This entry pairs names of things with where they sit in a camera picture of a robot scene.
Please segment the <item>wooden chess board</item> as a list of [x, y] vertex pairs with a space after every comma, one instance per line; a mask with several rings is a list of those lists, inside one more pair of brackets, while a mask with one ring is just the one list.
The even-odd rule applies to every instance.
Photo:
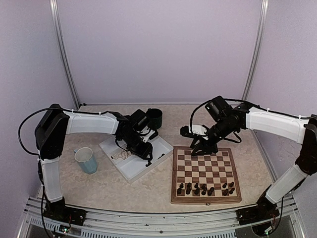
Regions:
[[[210, 155], [191, 156], [192, 149], [185, 146], [175, 146], [173, 149], [171, 203], [173, 204], [234, 204], [242, 201], [237, 171], [230, 148], [219, 148]], [[191, 183], [191, 193], [186, 194], [187, 184]], [[224, 190], [232, 189], [229, 184], [234, 182], [233, 194], [223, 196]], [[177, 189], [184, 183], [182, 193], [177, 195]], [[200, 194], [195, 195], [194, 185], [198, 183]], [[201, 185], [205, 183], [207, 192], [202, 195]], [[214, 187], [214, 192], [208, 196], [208, 190]]]

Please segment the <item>dark chess piece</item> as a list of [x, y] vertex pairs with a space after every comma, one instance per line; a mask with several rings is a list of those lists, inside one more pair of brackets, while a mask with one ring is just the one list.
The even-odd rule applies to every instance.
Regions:
[[213, 192], [214, 192], [214, 187], [211, 187], [211, 188], [208, 190], [208, 196], [211, 196]]

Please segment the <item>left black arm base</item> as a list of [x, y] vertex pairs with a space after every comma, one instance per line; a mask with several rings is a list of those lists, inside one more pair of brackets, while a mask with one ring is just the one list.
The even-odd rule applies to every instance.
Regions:
[[86, 211], [66, 206], [63, 197], [62, 200], [57, 202], [46, 202], [44, 217], [71, 225], [83, 226], [86, 218]]

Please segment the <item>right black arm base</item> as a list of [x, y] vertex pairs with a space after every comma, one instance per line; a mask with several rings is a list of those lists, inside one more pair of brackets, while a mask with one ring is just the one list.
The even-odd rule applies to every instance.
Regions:
[[263, 193], [255, 206], [238, 209], [236, 215], [239, 225], [246, 225], [278, 217], [280, 212], [276, 203], [271, 203]]

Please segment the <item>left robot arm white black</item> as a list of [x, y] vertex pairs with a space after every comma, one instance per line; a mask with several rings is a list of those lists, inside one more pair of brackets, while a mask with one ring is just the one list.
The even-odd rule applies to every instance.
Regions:
[[133, 155], [151, 164], [153, 146], [150, 140], [158, 135], [149, 126], [146, 113], [137, 110], [123, 116], [119, 112], [79, 112], [67, 110], [59, 104], [52, 104], [35, 129], [36, 147], [43, 177], [43, 187], [50, 203], [49, 211], [58, 220], [69, 216], [69, 209], [60, 201], [63, 195], [60, 186], [59, 158], [62, 155], [65, 137], [70, 134], [99, 133], [114, 135], [116, 141], [123, 141]]

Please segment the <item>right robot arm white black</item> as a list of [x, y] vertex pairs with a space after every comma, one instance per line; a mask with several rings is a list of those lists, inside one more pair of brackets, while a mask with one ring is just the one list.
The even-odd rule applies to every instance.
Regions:
[[195, 154], [217, 151], [217, 144], [230, 134], [252, 131], [279, 178], [266, 190], [253, 209], [258, 220], [272, 213], [276, 204], [303, 181], [317, 172], [317, 117], [295, 116], [264, 109], [254, 103], [217, 96], [202, 104], [215, 124], [211, 127], [189, 121], [189, 134], [194, 138]]

